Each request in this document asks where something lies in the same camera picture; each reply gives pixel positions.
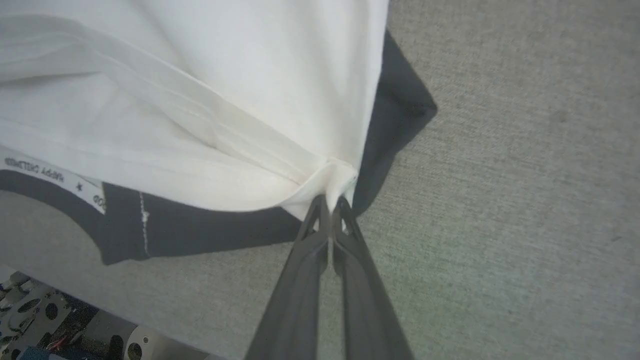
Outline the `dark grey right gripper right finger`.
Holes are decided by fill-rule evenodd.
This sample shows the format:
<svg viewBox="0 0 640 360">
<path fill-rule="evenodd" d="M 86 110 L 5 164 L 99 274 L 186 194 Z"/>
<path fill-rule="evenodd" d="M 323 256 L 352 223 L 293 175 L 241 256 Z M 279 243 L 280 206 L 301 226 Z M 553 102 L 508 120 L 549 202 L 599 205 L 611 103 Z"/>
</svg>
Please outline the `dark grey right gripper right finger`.
<svg viewBox="0 0 640 360">
<path fill-rule="evenodd" d="M 349 201 L 333 210 L 333 268 L 342 279 L 345 360 L 415 360 Z"/>
</svg>

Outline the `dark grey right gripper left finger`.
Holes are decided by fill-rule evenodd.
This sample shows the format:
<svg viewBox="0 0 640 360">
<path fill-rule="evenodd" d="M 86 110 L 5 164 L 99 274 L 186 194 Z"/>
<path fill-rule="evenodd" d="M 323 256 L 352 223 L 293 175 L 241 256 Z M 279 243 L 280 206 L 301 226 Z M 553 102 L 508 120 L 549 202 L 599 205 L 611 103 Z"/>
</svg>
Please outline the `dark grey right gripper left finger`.
<svg viewBox="0 0 640 360">
<path fill-rule="evenodd" d="M 244 360 L 317 360 L 329 217 L 326 196 L 320 194 L 311 201 Z"/>
</svg>

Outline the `white and black raglan shirt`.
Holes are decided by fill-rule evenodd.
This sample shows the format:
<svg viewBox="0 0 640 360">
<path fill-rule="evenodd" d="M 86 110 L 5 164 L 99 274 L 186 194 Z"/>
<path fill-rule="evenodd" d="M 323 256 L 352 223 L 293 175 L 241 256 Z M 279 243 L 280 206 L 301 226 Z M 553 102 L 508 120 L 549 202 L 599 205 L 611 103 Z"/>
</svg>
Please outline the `white and black raglan shirt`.
<svg viewBox="0 0 640 360">
<path fill-rule="evenodd" d="M 389 0 L 0 0 L 0 191 L 106 265 L 295 239 L 360 215 L 437 113 Z"/>
</svg>

